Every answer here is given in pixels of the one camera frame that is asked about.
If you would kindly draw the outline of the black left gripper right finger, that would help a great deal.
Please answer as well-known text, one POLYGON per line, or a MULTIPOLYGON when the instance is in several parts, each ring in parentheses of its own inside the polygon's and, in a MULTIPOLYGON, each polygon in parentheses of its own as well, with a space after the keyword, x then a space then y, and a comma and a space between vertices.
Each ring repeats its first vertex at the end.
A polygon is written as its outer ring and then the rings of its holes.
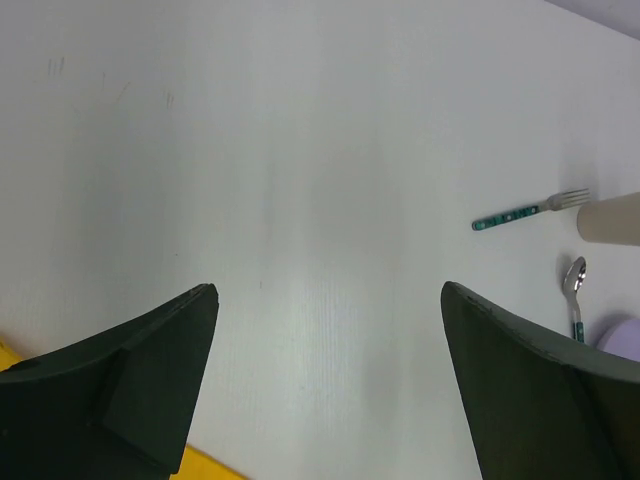
POLYGON ((485 479, 636 479, 639 365, 446 282, 441 312, 485 479))

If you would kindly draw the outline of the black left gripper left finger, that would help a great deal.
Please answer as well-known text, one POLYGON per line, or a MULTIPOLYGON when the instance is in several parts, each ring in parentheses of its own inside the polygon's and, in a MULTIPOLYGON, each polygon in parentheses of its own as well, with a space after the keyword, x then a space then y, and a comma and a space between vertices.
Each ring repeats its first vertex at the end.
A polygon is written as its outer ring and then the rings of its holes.
POLYGON ((4 479, 167 479, 180 469, 219 311, 201 284, 1 373, 4 479))

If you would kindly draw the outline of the yellow cartoon print placemat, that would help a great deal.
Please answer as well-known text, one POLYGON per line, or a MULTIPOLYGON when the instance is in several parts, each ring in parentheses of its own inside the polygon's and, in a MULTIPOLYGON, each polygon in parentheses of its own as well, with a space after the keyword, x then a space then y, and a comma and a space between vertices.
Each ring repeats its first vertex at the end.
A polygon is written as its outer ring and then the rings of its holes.
MULTIPOLYGON (((1 338, 1 372, 22 361, 1 338)), ((224 465, 190 445, 187 445, 177 474, 171 475, 175 480, 238 480, 247 479, 235 470, 224 465)))

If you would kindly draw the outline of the green handled fork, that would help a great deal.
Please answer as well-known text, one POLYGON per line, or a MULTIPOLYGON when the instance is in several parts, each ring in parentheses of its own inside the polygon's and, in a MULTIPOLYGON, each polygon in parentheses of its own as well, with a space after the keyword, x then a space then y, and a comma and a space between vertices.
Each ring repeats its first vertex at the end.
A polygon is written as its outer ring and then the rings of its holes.
POLYGON ((540 213, 557 212, 574 207, 579 207, 588 203, 590 191, 588 189, 578 189, 561 192, 548 197, 539 203, 529 204, 516 209, 504 211, 498 214, 474 220, 471 228, 475 232, 484 231, 497 226, 505 225, 516 220, 529 218, 540 213))

